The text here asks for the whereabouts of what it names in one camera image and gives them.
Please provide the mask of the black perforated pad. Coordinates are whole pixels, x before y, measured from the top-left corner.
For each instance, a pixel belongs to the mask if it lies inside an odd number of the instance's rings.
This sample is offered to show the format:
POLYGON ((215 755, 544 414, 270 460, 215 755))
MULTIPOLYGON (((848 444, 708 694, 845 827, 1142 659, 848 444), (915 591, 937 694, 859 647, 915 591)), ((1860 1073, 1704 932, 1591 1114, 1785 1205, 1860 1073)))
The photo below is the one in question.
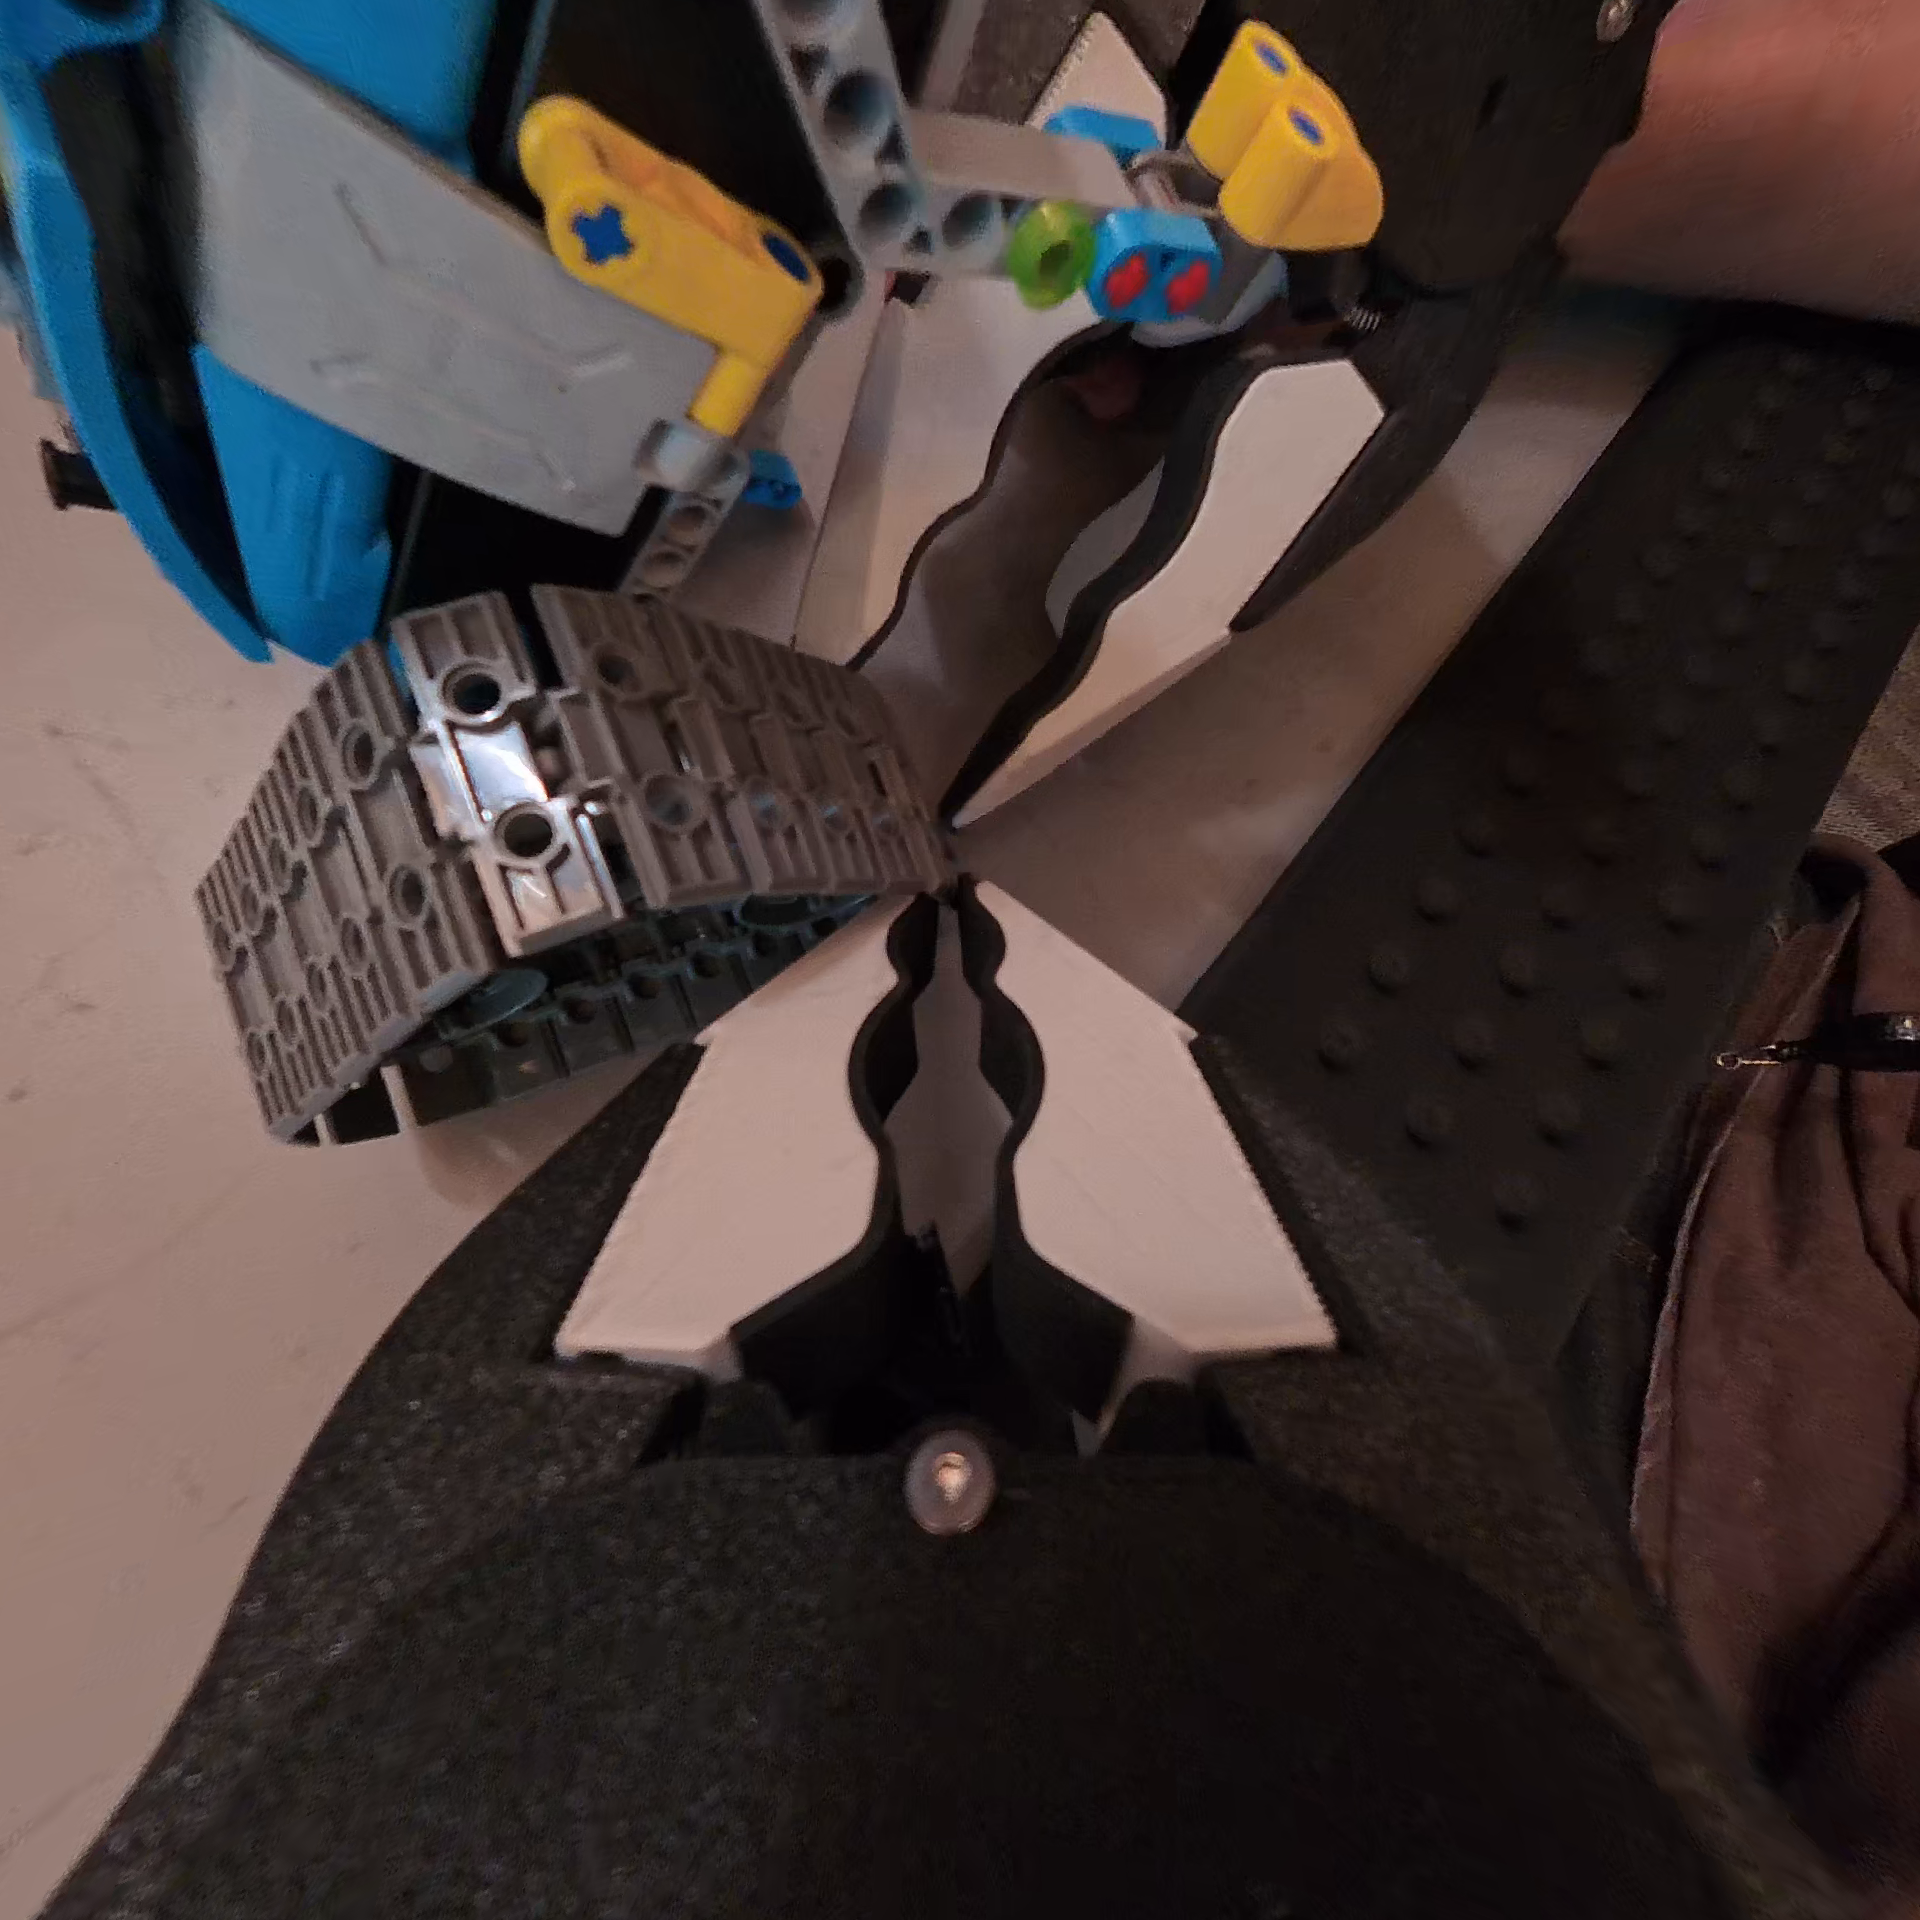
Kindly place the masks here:
POLYGON ((1567 1340, 1918 611, 1913 329, 1693 335, 1181 1018, 1567 1340))

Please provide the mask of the blue toy vehicle with wheels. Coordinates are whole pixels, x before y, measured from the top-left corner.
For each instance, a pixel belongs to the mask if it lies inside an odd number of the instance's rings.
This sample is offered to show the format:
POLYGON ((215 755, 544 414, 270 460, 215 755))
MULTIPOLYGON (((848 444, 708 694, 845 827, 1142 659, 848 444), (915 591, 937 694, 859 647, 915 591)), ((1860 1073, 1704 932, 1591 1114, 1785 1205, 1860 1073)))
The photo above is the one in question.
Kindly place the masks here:
POLYGON ((1096 97, 910 98, 885 5, 5 5, 5 325, 48 447, 253 661, 332 666, 399 580, 397 470, 671 591, 785 386, 897 276, 1235 332, 1384 189, 1272 28, 1164 141, 1096 97))

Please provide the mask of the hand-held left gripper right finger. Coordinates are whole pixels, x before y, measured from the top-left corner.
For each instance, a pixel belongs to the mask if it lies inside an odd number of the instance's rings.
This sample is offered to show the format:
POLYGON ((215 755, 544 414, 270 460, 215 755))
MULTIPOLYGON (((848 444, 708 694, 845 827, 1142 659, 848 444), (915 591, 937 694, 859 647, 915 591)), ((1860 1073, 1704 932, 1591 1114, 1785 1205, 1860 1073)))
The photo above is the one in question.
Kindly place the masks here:
POLYGON ((1015 1369, 1076 1421, 1228 1361, 1329 1353, 1336 1329, 1193 1029, 1030 908, 963 879, 977 1070, 1006 1114, 990 1284, 1015 1369))

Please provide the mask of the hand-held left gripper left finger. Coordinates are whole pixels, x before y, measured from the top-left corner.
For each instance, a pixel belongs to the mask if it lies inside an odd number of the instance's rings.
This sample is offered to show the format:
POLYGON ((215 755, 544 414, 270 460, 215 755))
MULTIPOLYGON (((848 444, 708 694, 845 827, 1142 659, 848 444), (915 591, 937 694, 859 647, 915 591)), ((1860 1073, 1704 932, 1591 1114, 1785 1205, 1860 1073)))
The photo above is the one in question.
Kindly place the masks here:
POLYGON ((871 906, 707 1027, 555 1356, 708 1380, 876 1365, 905 1251, 885 1123, 937 932, 935 897, 871 906))

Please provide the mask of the grey desk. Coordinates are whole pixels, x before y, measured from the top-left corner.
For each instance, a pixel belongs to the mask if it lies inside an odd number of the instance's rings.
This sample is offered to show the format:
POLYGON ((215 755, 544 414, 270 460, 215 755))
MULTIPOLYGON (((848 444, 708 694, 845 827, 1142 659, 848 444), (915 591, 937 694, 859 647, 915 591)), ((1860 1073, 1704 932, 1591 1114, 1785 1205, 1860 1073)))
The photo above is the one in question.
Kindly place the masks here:
MULTIPOLYGON (((1673 348, 1564 293, 1368 543, 957 865, 1164 1003, 1253 915, 1673 348)), ((33 1915, 205 1662, 300 1457, 469 1227, 638 1070, 421 1135, 262 1131, 193 887, 311 674, 246 663, 123 521, 53 508, 5 340, 5 1915, 33 1915)))

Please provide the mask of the person's right forearm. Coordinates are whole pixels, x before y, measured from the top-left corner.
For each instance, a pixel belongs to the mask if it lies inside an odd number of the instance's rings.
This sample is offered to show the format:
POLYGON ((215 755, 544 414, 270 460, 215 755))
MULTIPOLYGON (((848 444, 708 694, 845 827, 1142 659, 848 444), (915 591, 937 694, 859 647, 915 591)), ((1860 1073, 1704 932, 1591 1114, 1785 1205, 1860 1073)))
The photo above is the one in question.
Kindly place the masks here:
POLYGON ((1915 325, 1918 5, 1676 5, 1559 246, 1588 282, 1915 325))

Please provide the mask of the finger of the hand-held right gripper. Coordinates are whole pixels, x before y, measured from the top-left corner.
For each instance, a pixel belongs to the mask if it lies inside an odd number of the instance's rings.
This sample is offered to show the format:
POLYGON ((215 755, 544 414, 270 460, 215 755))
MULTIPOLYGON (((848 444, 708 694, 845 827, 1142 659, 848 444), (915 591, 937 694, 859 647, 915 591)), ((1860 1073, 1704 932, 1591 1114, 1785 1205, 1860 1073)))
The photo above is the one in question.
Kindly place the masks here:
POLYGON ((849 666, 895 625, 931 539, 990 485, 1022 393, 1094 327, 1083 295, 1032 309, 1007 279, 886 289, 800 597, 800 653, 849 666))
POLYGON ((1384 419, 1344 359, 1245 356, 1193 401, 1147 479, 1073 539, 1056 644, 951 780, 949 825, 982 820, 1217 653, 1384 419))

